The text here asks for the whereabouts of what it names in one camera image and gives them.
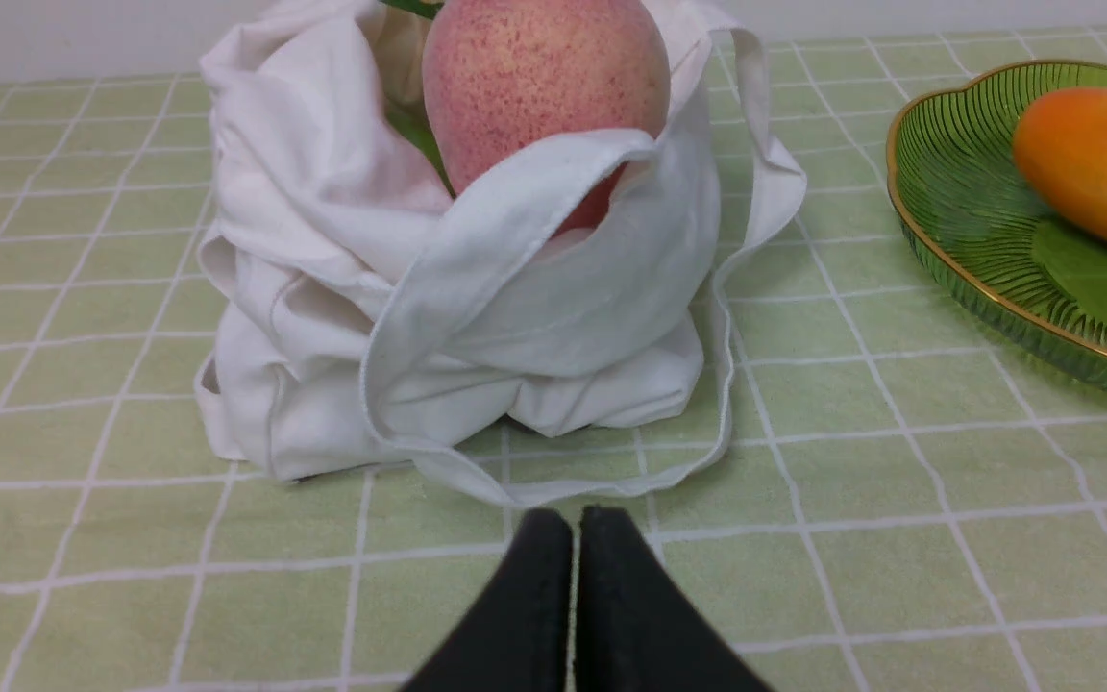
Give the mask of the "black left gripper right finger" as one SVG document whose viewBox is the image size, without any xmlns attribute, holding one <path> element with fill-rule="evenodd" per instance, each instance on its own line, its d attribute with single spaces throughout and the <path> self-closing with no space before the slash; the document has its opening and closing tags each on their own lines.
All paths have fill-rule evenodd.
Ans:
<svg viewBox="0 0 1107 692">
<path fill-rule="evenodd" d="M 769 691 L 673 582 L 620 507 L 580 517 L 578 691 Z"/>
</svg>

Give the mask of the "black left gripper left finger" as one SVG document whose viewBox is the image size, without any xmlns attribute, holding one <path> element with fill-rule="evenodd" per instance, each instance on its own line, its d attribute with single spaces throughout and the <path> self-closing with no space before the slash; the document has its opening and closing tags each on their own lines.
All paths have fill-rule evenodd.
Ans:
<svg viewBox="0 0 1107 692">
<path fill-rule="evenodd" d="M 550 508 L 524 513 L 492 579 L 405 691 L 562 691 L 573 531 Z"/>
</svg>

